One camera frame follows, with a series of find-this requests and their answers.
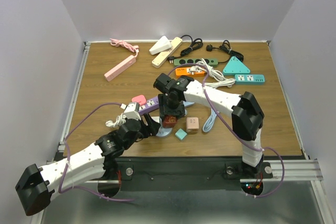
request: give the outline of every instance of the gray wall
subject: gray wall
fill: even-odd
[[[0,0],[0,223],[25,224],[14,189],[56,151],[82,42],[61,0]]]
[[[272,39],[294,0],[63,0],[84,40]]]
[[[303,145],[318,158],[336,214],[336,0],[295,0],[270,44]]]

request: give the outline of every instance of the triangular teal power strip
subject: triangular teal power strip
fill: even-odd
[[[223,69],[223,75],[234,76],[235,74],[251,73],[251,71],[242,63],[237,57],[231,57],[225,68]]]

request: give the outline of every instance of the screw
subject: screw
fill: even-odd
[[[271,174],[271,173],[272,173],[272,168],[271,168],[270,166],[266,166],[266,167],[265,167],[265,172],[266,172],[267,174]]]
[[[233,174],[233,169],[232,169],[232,167],[228,167],[228,168],[226,168],[226,173],[228,174],[228,175],[232,175]]]
[[[126,169],[126,175],[131,176],[133,174],[133,169],[132,168],[127,168]]]

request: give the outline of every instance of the wooden tabletop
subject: wooden tabletop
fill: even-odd
[[[203,48],[192,52],[188,58],[217,58],[224,61],[228,55],[220,50],[206,51]],[[112,81],[104,78],[104,73],[127,58],[131,53],[122,47],[112,47],[109,43],[91,44],[86,67],[84,70],[74,115],[71,121],[73,128],[95,107],[106,102],[120,102],[128,104],[137,95],[143,94],[147,99],[159,94],[153,88],[155,79],[160,73],[168,73],[173,65],[165,62],[162,67],[154,68],[151,64],[154,56],[149,54],[153,43],[138,43],[139,55],[134,65],[121,73]],[[183,43],[174,53],[188,47]],[[299,143],[293,129],[293,124],[286,106],[284,95],[273,65],[273,61],[266,43],[232,43],[232,48],[244,54],[244,64],[254,74],[263,74],[266,82],[260,86],[234,85],[232,88],[220,87],[220,90],[243,94],[245,91],[253,93],[264,114],[264,126],[261,132],[262,146],[271,146],[281,155],[301,155]],[[216,69],[222,70],[225,64]],[[71,153],[74,154],[108,133],[105,121],[115,120],[122,110],[115,105],[104,106],[87,119],[68,139]],[[210,109],[195,104],[187,108],[187,116],[198,117],[200,128],[210,115]],[[231,119],[224,117],[231,124]],[[237,156],[242,154],[241,144],[232,136],[223,123],[216,119],[213,129],[209,133],[188,135],[182,142],[175,137],[178,129],[185,130],[185,118],[178,121],[173,132],[166,138],[150,137],[140,143],[135,143],[124,152],[123,156]]]

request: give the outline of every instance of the beige cube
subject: beige cube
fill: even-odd
[[[198,132],[199,126],[198,118],[187,118],[187,133]]]

